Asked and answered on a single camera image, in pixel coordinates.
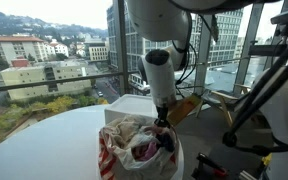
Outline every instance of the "chair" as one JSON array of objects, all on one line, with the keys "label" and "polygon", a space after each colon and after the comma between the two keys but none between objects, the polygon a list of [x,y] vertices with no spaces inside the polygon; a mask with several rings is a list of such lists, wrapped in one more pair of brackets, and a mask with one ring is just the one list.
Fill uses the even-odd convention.
[{"label": "chair", "polygon": [[196,117],[200,112],[201,106],[203,104],[208,104],[222,110],[228,125],[231,126],[233,123],[231,112],[237,112],[242,107],[250,90],[250,87],[245,85],[235,84],[235,86],[240,87],[242,89],[242,93],[230,93],[224,90],[207,90],[202,95],[201,104],[197,107],[198,110],[196,112]]}]

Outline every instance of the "sky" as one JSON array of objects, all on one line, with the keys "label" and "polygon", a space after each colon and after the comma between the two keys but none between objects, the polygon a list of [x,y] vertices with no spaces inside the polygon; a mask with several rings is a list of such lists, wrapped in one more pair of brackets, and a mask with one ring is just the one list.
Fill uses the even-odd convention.
[{"label": "sky", "polygon": [[[283,1],[264,5],[257,37],[273,35],[275,26],[270,18],[279,14]],[[7,15],[30,16],[50,23],[77,24],[107,29],[106,10],[112,0],[0,0],[0,12]],[[244,8],[239,37],[246,34],[252,5]]]}]

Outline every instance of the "street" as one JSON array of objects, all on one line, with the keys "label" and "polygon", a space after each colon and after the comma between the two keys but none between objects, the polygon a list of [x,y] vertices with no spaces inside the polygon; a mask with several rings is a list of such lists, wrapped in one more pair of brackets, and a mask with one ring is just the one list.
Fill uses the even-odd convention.
[{"label": "street", "polygon": [[103,93],[103,97],[111,104],[116,101],[120,95],[117,92],[116,87],[112,87],[109,83],[108,78],[98,78],[96,79],[96,92],[101,91]]}]

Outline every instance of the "cloth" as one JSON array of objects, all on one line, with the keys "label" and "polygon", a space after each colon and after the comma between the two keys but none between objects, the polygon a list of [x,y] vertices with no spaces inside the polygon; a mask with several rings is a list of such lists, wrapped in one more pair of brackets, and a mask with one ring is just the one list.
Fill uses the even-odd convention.
[{"label": "cloth", "polygon": [[[167,140],[161,142],[159,136]],[[100,130],[99,143],[98,164],[104,180],[169,180],[177,171],[176,133],[155,127],[153,120],[142,116],[127,115],[110,122]]]}]

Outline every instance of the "floor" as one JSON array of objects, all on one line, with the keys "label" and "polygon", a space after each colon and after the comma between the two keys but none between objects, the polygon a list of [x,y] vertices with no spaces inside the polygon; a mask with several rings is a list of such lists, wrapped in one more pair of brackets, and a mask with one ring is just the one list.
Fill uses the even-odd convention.
[{"label": "floor", "polygon": [[[246,122],[238,131],[240,145],[272,145],[270,130],[263,124]],[[199,152],[208,155],[214,146],[221,143],[223,134],[229,130],[222,112],[215,108],[208,108],[188,116],[176,127],[184,152],[183,180],[193,179],[191,174],[198,165],[196,156]]]}]

